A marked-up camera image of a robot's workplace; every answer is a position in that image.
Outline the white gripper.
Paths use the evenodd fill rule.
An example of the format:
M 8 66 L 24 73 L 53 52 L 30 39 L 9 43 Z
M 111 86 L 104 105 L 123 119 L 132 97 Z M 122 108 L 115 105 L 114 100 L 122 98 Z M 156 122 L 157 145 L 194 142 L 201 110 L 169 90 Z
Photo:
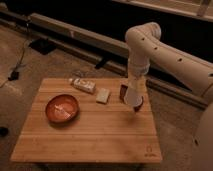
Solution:
M 135 108 L 143 103 L 143 97 L 138 90 L 138 80 L 135 78 L 128 78 L 128 88 L 124 96 L 124 102 Z

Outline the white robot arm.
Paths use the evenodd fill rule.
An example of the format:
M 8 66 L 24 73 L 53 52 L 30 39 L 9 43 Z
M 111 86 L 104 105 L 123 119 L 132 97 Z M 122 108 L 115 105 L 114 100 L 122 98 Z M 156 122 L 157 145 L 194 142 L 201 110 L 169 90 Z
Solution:
M 156 22 L 131 27 L 125 33 L 129 57 L 124 102 L 131 107 L 142 103 L 138 80 L 148 73 L 151 61 L 173 75 L 207 103 L 194 138 L 192 171 L 213 171 L 213 64 L 162 43 L 160 37 Z

